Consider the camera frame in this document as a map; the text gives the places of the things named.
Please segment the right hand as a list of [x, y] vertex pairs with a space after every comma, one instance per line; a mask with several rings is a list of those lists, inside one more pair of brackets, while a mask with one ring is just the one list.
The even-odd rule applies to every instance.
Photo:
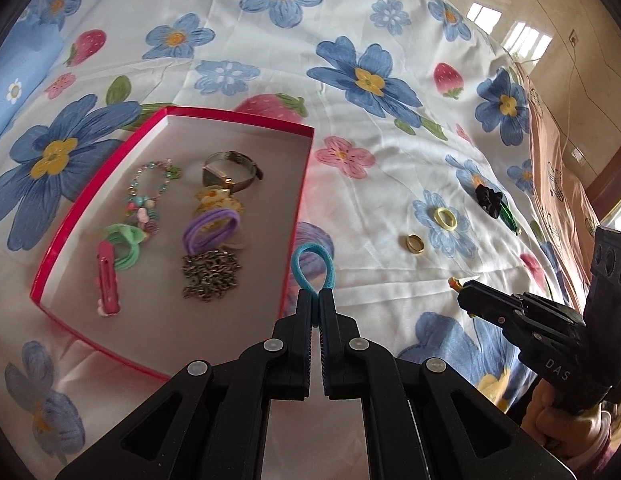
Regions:
[[600, 404], [577, 415], [555, 407], [556, 390], [542, 380], [533, 390], [521, 428], [563, 460], [598, 451], [609, 440], [610, 418]]

